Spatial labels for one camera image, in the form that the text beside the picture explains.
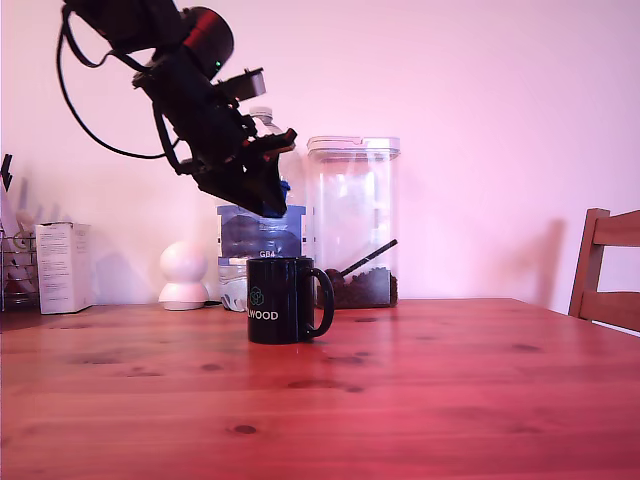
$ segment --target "wire basket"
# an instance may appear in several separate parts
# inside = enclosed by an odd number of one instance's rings
[[[25,232],[9,237],[0,229],[0,279],[0,311],[40,304],[36,239],[33,234]]]

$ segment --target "clear plastic container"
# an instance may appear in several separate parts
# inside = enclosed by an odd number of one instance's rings
[[[249,113],[256,123],[258,135],[283,133],[280,127],[273,123],[273,110],[270,107],[252,107]],[[286,181],[290,187],[287,192],[287,205],[305,206],[307,204],[305,163],[297,149],[280,154],[278,170],[282,180]]]
[[[247,309],[247,259],[218,258],[220,300],[227,310]]]
[[[399,139],[314,137],[308,148],[313,250],[316,265],[332,279],[336,308],[396,305],[393,169]],[[320,291],[317,303],[323,303]]]

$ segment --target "black mug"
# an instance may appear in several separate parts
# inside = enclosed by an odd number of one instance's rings
[[[313,327],[313,277],[324,291],[322,323]],[[333,320],[333,288],[326,273],[307,257],[247,260],[249,340],[282,345],[319,337]]]

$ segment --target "robotic arm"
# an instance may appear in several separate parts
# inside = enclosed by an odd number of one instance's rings
[[[112,47],[108,55],[137,71],[133,79],[153,103],[164,155],[179,175],[191,175],[200,190],[266,217],[286,212],[286,190],[278,171],[279,154],[293,149],[296,132],[258,137],[255,123],[239,111],[239,102],[265,92],[262,69],[224,82],[211,83],[233,52],[233,34],[215,12],[194,7],[179,12],[173,0],[65,0],[58,42],[58,77],[68,99],[60,69],[64,39],[85,65],[97,67],[80,51],[69,27],[72,12],[79,15]],[[147,65],[128,54],[154,48]],[[178,162],[164,117],[192,158]]]

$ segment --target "glass jar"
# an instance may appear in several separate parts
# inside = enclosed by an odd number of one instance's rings
[[[314,137],[308,148],[315,261],[332,279],[336,308],[396,305],[399,139]],[[317,303],[323,303],[320,291]]]

